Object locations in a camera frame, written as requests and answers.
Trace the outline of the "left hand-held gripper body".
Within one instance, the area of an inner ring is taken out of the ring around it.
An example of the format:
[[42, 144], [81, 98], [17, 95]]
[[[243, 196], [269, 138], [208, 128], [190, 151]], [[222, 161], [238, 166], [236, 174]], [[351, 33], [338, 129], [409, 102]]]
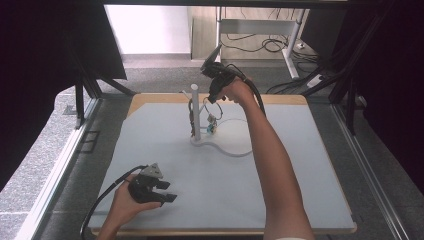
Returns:
[[162, 186], [163, 174], [157, 163], [145, 166], [132, 178], [128, 185], [130, 196], [137, 203], [160, 202], [164, 204], [164, 196], [153, 191]]

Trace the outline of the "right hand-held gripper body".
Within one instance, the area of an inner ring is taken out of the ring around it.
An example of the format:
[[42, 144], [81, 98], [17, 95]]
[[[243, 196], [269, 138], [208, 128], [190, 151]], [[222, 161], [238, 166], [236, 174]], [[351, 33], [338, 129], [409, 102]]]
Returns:
[[229, 85], [237, 76], [237, 73], [234, 70], [225, 67], [221, 62], [216, 61], [220, 50], [221, 44], [212, 51], [201, 66], [201, 73], [212, 80], [209, 89], [216, 88], [219, 92]]

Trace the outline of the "white hook stand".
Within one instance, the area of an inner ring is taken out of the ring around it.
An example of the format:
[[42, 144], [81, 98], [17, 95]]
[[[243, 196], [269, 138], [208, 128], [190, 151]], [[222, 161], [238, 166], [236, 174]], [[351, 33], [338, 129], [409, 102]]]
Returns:
[[196, 147], [212, 146], [229, 157], [244, 157], [252, 152], [247, 121], [227, 118], [218, 121], [215, 134], [208, 134], [207, 112], [202, 107], [197, 84], [190, 86], [191, 94], [182, 91], [189, 100], [190, 142]]

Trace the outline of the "bunch of keys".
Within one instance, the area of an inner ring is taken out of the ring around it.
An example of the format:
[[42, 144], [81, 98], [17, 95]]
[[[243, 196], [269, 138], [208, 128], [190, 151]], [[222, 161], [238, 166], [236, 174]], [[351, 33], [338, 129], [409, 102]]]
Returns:
[[208, 126], [206, 127], [206, 131], [208, 134], [215, 134], [218, 128], [218, 121], [222, 119], [223, 117], [223, 110], [221, 108], [220, 105], [218, 105], [218, 108], [220, 110], [220, 117], [217, 118], [214, 114], [212, 114], [208, 107], [207, 104], [209, 103], [209, 100], [207, 98], [204, 98], [202, 100], [202, 107], [203, 109], [207, 112], [208, 116], [207, 116], [207, 121], [208, 121]]

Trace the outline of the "person's right hand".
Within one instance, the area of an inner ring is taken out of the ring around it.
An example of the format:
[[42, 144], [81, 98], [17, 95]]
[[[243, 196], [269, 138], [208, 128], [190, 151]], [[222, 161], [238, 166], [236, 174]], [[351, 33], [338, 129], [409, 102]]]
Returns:
[[238, 77], [219, 92], [218, 98], [223, 95], [225, 95], [230, 101], [238, 103], [242, 107], [252, 105], [255, 102], [254, 95], [250, 87]]

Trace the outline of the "person's left hand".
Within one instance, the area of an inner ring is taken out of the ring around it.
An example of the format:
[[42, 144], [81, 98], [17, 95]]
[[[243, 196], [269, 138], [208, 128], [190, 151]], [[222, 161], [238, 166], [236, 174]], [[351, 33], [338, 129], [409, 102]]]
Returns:
[[137, 203], [130, 195], [128, 186], [135, 174], [130, 174], [115, 190], [107, 218], [103, 224], [106, 230], [119, 230], [142, 211], [152, 210], [161, 206], [160, 202]]

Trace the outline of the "light grey table mat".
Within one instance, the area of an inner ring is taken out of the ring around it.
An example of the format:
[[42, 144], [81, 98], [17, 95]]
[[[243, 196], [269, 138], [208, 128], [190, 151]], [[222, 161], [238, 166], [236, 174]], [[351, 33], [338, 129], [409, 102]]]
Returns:
[[[351, 210], [309, 107], [268, 104], [265, 109], [289, 153], [312, 228], [320, 233], [354, 231]], [[222, 118], [214, 136], [229, 138], [219, 148], [191, 143], [184, 103], [147, 103], [124, 120], [103, 185], [110, 186], [136, 166], [156, 163], [176, 199], [139, 214], [122, 232], [262, 232], [265, 207], [244, 112], [230, 103], [213, 112]]]

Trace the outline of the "white power strip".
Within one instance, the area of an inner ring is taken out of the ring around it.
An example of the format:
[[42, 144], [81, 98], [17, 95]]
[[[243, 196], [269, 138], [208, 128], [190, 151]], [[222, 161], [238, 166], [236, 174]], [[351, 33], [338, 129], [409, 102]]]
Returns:
[[316, 85], [318, 85], [320, 82], [322, 82], [325, 79], [325, 77], [321, 74], [318, 74], [317, 76], [315, 76], [313, 79], [311, 79], [306, 86], [308, 88], [313, 88]]

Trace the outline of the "black metal stand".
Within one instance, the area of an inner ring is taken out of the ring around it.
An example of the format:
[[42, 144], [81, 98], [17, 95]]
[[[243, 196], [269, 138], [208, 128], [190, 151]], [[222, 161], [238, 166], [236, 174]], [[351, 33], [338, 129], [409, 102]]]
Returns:
[[[75, 80], [75, 101], [76, 101], [76, 129], [80, 129], [83, 124], [86, 122], [85, 108], [84, 108], [84, 91], [88, 93], [91, 98], [98, 99], [103, 95], [103, 92], [97, 83], [97, 78], [90, 76], [89, 72], [86, 70], [78, 55], [73, 49], [70, 50], [70, 56], [73, 62], [76, 64], [76, 80]], [[130, 90], [124, 85], [118, 83], [112, 78], [106, 78], [104, 76], [99, 76], [99, 79], [106, 84], [117, 89], [121, 93], [127, 96], [134, 96], [135, 91]]]
[[319, 55], [320, 71], [334, 71], [333, 76], [302, 95], [310, 96], [335, 84], [328, 99], [331, 103], [340, 103], [347, 97], [345, 126], [352, 134], [355, 133], [356, 71], [386, 14], [385, 6], [358, 10], [312, 9], [301, 34], [301, 40]]

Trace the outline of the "dark curtain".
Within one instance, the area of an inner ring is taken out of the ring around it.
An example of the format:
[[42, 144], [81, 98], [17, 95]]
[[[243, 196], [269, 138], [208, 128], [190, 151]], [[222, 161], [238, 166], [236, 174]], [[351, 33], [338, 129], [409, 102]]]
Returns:
[[369, 125], [424, 194], [424, 0], [394, 0], [354, 70]]
[[102, 2], [0, 0], [0, 191], [82, 76], [126, 77]]

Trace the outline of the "white desk frame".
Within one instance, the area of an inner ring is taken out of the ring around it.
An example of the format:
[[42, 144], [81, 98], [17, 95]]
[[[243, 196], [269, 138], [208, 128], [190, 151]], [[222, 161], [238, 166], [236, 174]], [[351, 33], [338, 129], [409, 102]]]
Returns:
[[287, 46], [281, 50], [283, 59], [293, 80], [299, 74], [292, 59], [293, 50], [302, 26], [305, 9], [294, 10], [298, 12], [294, 20], [253, 20], [253, 19], [228, 19], [222, 17], [222, 8], [216, 8], [216, 45], [222, 43], [223, 34], [247, 35], [280, 35], [288, 38]]

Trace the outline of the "aluminium rail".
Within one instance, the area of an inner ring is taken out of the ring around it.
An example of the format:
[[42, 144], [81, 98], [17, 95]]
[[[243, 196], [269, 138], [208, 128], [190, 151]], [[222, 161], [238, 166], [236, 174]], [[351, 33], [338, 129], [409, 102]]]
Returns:
[[65, 171], [76, 152], [77, 146], [81, 141], [90, 120], [92, 119], [94, 110], [100, 103], [99, 99], [91, 99], [88, 101], [87, 107], [84, 109], [83, 116], [86, 118], [79, 128], [74, 128], [69, 135], [67, 142], [58, 156], [53, 169], [47, 177], [43, 188], [41, 189], [35, 203], [27, 214], [17, 236], [14, 240], [32, 240], [46, 214], [51, 200], [61, 182]]
[[394, 239], [410, 240], [404, 224], [384, 191], [357, 137], [348, 129], [341, 107], [334, 104], [330, 107]]

